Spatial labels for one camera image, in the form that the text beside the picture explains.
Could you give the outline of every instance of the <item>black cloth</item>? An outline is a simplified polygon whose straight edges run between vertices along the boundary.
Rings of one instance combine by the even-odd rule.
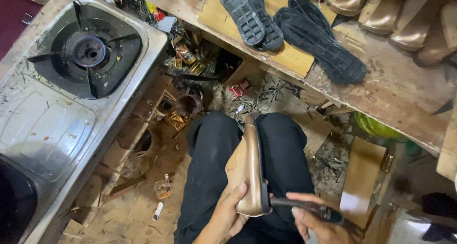
[[[457,219],[457,201],[444,193],[430,193],[422,196],[422,211],[436,216]],[[429,229],[422,236],[422,240],[437,242],[442,239],[453,239],[457,229],[431,224]]]
[[[269,192],[285,197],[288,191],[314,193],[303,149],[306,136],[300,126],[281,113],[260,115],[256,122],[262,142],[264,177]],[[227,185],[225,165],[243,135],[236,121],[221,111],[197,118],[187,135],[192,161],[181,205],[175,243],[190,244],[211,218]],[[275,208],[250,218],[229,243],[303,243],[290,208]]]

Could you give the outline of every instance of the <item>workshop floor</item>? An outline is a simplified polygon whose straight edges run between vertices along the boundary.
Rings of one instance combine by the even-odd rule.
[[[265,88],[282,83],[278,78],[266,76],[261,84]],[[306,117],[308,105],[301,102],[293,95],[295,90],[292,88],[282,88],[281,94],[276,100],[272,99],[271,104],[266,110],[269,112],[284,112],[295,115],[295,117]],[[234,117],[233,108],[239,107],[241,101],[235,101],[228,93],[221,91],[221,88],[214,88],[214,98],[208,109],[222,109],[228,115]],[[249,108],[242,109],[237,115],[237,120],[243,121],[243,117],[250,112]],[[347,161],[349,156],[349,145],[353,136],[347,136],[351,132],[350,117],[340,116],[337,119],[338,126],[332,126],[332,134],[315,148],[314,153],[319,149],[314,158],[308,158],[310,169],[313,174],[313,182],[319,191],[326,195],[338,199],[342,192],[344,176],[346,173]],[[336,132],[344,131],[343,137]],[[184,185],[186,183],[187,167],[191,158],[186,154],[186,134],[181,133],[176,139],[172,140],[175,130],[167,126],[163,121],[157,125],[160,135],[160,148],[158,157],[153,164],[155,154],[150,157],[151,167],[146,173],[147,180],[137,186],[134,190],[108,202],[100,209],[95,219],[87,228],[71,221],[65,232],[62,234],[59,244],[67,243],[173,243],[173,232],[180,216],[180,204],[183,198]],[[336,171],[330,171],[327,167],[327,159],[338,159],[342,163]],[[152,217],[158,204],[158,200],[153,189],[153,183],[164,178],[168,174],[172,186],[173,194],[170,198],[161,200],[164,203],[163,210],[157,221]]]
[[[71,221],[61,235],[59,244],[147,244],[173,243],[173,232],[180,215],[187,167],[191,158],[186,154],[186,135],[180,134],[172,140],[169,132],[161,132],[158,157],[146,173],[147,180],[134,190],[106,203],[87,228]],[[158,204],[154,182],[168,174],[172,196],[161,200],[164,203],[157,221],[152,217]]]

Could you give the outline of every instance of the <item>person's left hand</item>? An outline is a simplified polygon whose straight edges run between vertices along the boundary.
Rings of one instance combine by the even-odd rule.
[[[236,204],[246,195],[247,191],[248,185],[245,182],[232,191],[227,185],[209,223],[193,243],[226,243],[237,235],[248,221],[248,216],[238,214]]]

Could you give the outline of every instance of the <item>black rubber shoe sole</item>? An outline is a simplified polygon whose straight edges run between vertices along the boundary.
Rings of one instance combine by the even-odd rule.
[[[220,0],[238,28],[243,42],[254,46],[263,41],[265,27],[248,0]]]
[[[265,0],[248,0],[265,27],[265,38],[261,44],[254,46],[258,51],[277,50],[284,42],[283,32],[265,11]]]
[[[333,83],[348,85],[363,82],[367,69],[362,61],[343,48],[308,16],[282,7],[273,20],[283,31],[284,39],[314,56]]]
[[[320,26],[332,39],[335,40],[332,28],[328,24],[327,18],[323,15],[320,9],[314,5],[310,0],[289,0],[289,8],[307,16],[315,24]]]

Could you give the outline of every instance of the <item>wooden workbench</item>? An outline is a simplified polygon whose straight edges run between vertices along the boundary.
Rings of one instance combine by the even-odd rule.
[[[257,52],[198,22],[205,0],[146,0],[230,44],[249,56],[271,66],[327,97],[386,124],[403,133],[435,156],[440,152],[451,116],[436,111],[455,97],[455,88],[446,83],[444,69],[424,69],[416,66],[409,52],[392,46],[386,38],[358,29],[349,21],[338,26],[335,35],[342,44],[360,58],[369,69],[364,83],[347,87],[331,83],[319,66],[305,79],[284,65],[273,61],[269,54]]]

